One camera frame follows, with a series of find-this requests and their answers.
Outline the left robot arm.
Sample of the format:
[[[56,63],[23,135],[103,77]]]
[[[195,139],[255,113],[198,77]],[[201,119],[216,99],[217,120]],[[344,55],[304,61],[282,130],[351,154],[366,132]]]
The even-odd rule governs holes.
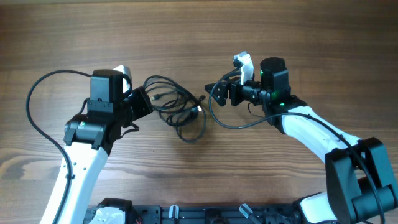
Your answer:
[[[139,130],[135,120],[152,113],[143,87],[133,88],[129,67],[95,70],[85,114],[65,125],[60,172],[41,223],[83,223],[96,180],[113,144]]]

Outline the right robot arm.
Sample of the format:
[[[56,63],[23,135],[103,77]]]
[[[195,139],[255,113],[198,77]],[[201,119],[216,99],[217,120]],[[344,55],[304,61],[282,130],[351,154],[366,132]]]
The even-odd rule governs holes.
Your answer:
[[[350,135],[318,116],[291,92],[282,58],[264,59],[260,79],[251,57],[233,59],[234,69],[205,86],[210,103],[261,106],[264,121],[309,148],[325,165],[326,192],[292,205],[291,223],[366,223],[397,208],[397,181],[383,143]]]

